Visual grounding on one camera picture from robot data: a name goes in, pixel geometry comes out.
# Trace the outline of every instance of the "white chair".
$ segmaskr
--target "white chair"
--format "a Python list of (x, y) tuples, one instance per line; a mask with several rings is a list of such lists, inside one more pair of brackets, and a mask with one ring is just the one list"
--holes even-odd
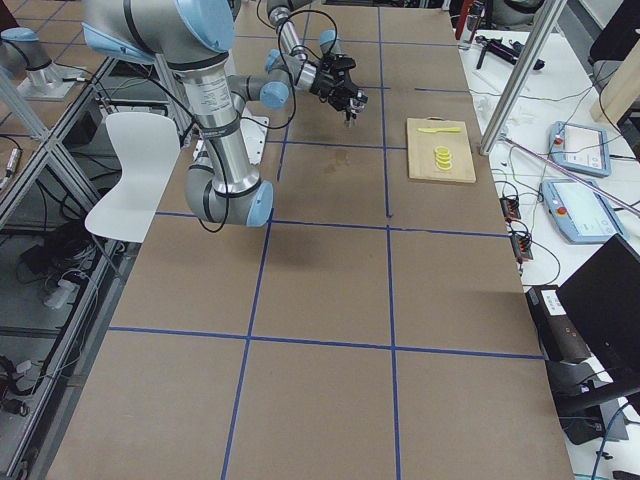
[(121, 112), (109, 115), (106, 126), (122, 176), (84, 225), (100, 237), (142, 242), (180, 154), (176, 125), (153, 113)]

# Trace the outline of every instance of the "computer monitor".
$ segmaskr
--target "computer monitor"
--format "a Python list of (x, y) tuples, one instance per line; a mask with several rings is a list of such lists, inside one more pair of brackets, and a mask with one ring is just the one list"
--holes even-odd
[(640, 411), (640, 255), (614, 235), (557, 290), (567, 315), (613, 383), (556, 397), (562, 415), (627, 397)]

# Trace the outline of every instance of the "blue joint cap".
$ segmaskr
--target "blue joint cap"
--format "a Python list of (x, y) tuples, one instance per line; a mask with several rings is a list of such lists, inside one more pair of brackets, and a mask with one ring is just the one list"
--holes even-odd
[(256, 195), (251, 202), (249, 215), (247, 215), (247, 227), (261, 227), (269, 220), (273, 207), (273, 185), (263, 180)]
[(153, 65), (155, 57), (143, 52), (139, 48), (101, 32), (88, 23), (83, 22), (82, 27), (84, 28), (85, 43), (96, 52), (125, 62)]
[(334, 40), (338, 41), (339, 38), (336, 38), (336, 31), (335, 30), (325, 30), (324, 32), (322, 32), (320, 34), (320, 37), (318, 38), (318, 43), (320, 45), (324, 45), (326, 43), (332, 43)]
[(269, 82), (260, 89), (260, 101), (271, 110), (284, 107), (289, 99), (289, 88), (282, 82)]
[(202, 45), (214, 52), (231, 50), (233, 15), (227, 0), (174, 0), (180, 18)]
[(280, 58), (280, 51), (272, 48), (269, 54), (267, 55), (267, 60), (264, 62), (264, 71), (269, 73), (271, 68), (273, 68), (273, 64), (278, 61)]
[(3, 31), (2, 40), (9, 40), (10, 42), (37, 42), (38, 36), (30, 28), (16, 27)]

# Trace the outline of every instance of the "wooden cutting board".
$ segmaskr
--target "wooden cutting board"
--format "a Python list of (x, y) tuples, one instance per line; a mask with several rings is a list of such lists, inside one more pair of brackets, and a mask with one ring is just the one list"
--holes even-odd
[[(418, 128), (460, 127), (459, 133), (422, 133)], [(407, 118), (409, 178), (440, 182), (475, 183), (476, 172), (469, 147), (467, 127), (453, 120)], [(447, 147), (452, 154), (450, 170), (436, 165), (435, 148)]]

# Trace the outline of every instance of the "yellow knife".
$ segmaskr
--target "yellow knife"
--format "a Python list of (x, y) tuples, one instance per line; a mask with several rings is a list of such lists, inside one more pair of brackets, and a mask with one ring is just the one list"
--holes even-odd
[(460, 127), (438, 127), (438, 128), (418, 128), (420, 133), (460, 133), (462, 128)]

